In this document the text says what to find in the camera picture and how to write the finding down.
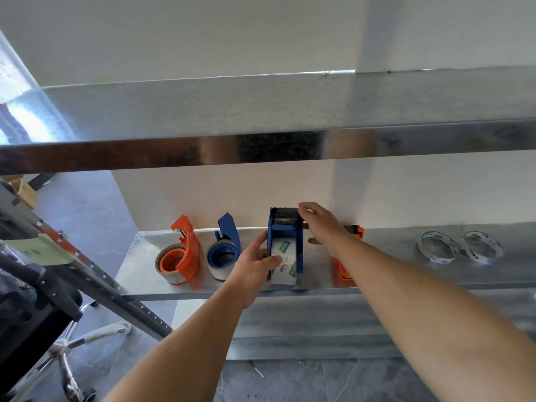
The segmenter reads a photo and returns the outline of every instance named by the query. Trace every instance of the forearm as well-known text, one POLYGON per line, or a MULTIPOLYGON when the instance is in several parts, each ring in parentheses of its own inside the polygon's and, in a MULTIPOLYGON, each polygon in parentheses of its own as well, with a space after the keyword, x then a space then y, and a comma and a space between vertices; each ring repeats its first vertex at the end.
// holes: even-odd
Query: forearm
POLYGON ((212 401, 241 302, 232 284, 223 285, 138 362, 105 402, 212 401))
POLYGON ((505 317, 459 286, 350 236, 338 248, 393 341, 441 400, 482 397, 486 382, 509 376, 510 384, 533 386, 536 347, 505 317))

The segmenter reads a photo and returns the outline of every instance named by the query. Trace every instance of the clear tape roll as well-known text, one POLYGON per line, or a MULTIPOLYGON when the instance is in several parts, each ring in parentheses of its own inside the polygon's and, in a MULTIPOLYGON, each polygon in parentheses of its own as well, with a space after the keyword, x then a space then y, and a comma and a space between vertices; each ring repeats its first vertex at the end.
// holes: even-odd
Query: clear tape roll
POLYGON ((419 248, 419 251, 421 254, 423 254, 430 261, 435 262, 437 264, 449 264, 459 253, 458 244, 456 244, 456 242, 452 238, 447 236, 446 234, 440 233, 438 231, 427 231, 426 233, 424 233, 419 238, 419 241, 417 241, 417 247, 419 248), (450 251, 452 252, 452 257, 444 258, 438 255, 435 255, 432 251, 426 248, 425 244, 422 241, 424 238, 434 238, 446 244, 447 247, 449 247, 450 251))
POLYGON ((272 284, 296 284, 296 238, 272 239, 271 255, 279 255, 283 262, 272 270, 272 284))
POLYGON ((186 250, 186 245, 183 244, 171 244, 165 247, 160 253, 157 255, 156 260, 154 261, 154 268, 157 270, 157 272, 162 276, 166 281, 168 281, 170 284, 177 285, 182 284, 186 282, 186 278, 177 270, 170 271, 170 272, 163 272, 160 270, 158 265, 160 264, 160 260, 162 257, 174 249, 183 249, 186 250))
POLYGON ((221 267, 216 266, 217 263, 212 262, 214 266, 211 265, 211 262, 208 260, 208 257, 214 257, 217 254, 215 254, 215 250, 223 249, 228 250, 229 255, 231 255, 231 250, 233 252, 233 258, 236 257, 236 245, 231 240, 218 240, 214 244, 212 244, 209 247, 209 250, 207 251, 207 265, 209 266, 209 272, 210 274, 215 278, 218 279, 218 281, 225 281, 229 275, 231 274, 231 271, 233 270, 234 263, 227 264, 221 267))
POLYGON ((492 236, 486 233, 482 233, 480 231, 469 231, 468 233, 465 233, 463 238, 461 239, 460 248, 465 253, 465 255, 469 257, 470 260, 484 265, 494 264, 498 258, 504 255, 504 250, 499 244, 499 242, 492 236), (493 250, 495 258, 488 258, 482 254, 477 253, 475 250, 469 247, 469 244, 467 244, 467 241, 465 241, 466 238, 475 238, 476 240, 480 240, 486 243, 493 250))

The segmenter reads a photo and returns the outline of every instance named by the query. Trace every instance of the cardboard box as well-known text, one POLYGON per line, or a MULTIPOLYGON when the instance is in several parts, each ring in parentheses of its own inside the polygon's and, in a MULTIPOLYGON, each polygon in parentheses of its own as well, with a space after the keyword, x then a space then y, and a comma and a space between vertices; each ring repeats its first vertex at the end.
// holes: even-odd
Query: cardboard box
POLYGON ((4 175, 0 176, 6 182, 13 182, 15 179, 22 179, 24 175, 4 175))
POLYGON ((19 199, 29 208, 35 208, 37 204, 37 192, 32 189, 22 178, 9 182, 15 189, 19 199))

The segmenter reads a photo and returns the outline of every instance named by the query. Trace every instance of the masking tape roll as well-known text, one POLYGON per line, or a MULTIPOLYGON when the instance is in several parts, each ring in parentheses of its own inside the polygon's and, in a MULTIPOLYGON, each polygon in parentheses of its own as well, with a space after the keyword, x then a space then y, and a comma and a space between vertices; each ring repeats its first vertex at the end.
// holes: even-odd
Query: masking tape roll
POLYGON ((419 251, 421 252, 421 254, 423 254, 430 261, 435 262, 437 264, 448 264, 452 262, 455 256, 459 253, 458 244, 456 244, 455 241, 449 236, 447 236, 446 234, 440 233, 438 231, 427 231, 426 233, 424 233, 419 238, 419 241, 417 241, 417 247, 419 248, 419 251), (450 251, 452 252, 452 257, 444 258, 438 255, 435 255, 432 251, 430 251, 428 248, 425 247, 425 244, 422 241, 424 238, 434 238, 446 244, 447 247, 449 247, 450 251))
POLYGON ((497 261, 497 258, 500 258, 504 255, 504 250, 499 244, 499 242, 492 236, 482 233, 480 231, 469 231, 468 233, 465 233, 465 235, 461 239, 460 247, 461 250, 464 251, 465 255, 469 257, 469 259, 484 265, 494 264, 497 261), (480 240, 486 243, 493 250, 495 258, 488 258, 474 251, 472 248, 469 247, 467 241, 465 241, 466 238, 474 238, 476 240, 480 240))
POLYGON ((296 284, 296 238, 272 239, 272 255, 279 255, 283 262, 272 270, 272 284, 296 284))
POLYGON ((177 285, 177 284, 182 284, 182 283, 187 281, 187 279, 178 270, 175 269, 175 265, 182 258, 181 254, 182 254, 182 256, 184 256, 185 252, 186 252, 186 245, 183 245, 183 244, 171 244, 171 245, 168 245, 167 247, 165 247, 157 255, 157 258, 154 261, 154 268, 157 270, 157 272, 162 277, 164 277, 164 279, 166 281, 168 281, 168 283, 173 284, 173 285, 177 285), (170 264, 170 268, 169 268, 170 270, 165 271, 165 270, 161 269, 161 265, 160 265, 161 263, 160 262, 162 261, 162 258, 166 254, 171 252, 171 251, 176 251, 177 252, 177 257, 178 257, 177 262, 173 263, 173 265, 170 264))
POLYGON ((238 259, 240 248, 236 248, 231 240, 218 240, 207 251, 207 264, 211 275, 225 281, 234 267, 234 260, 238 259))

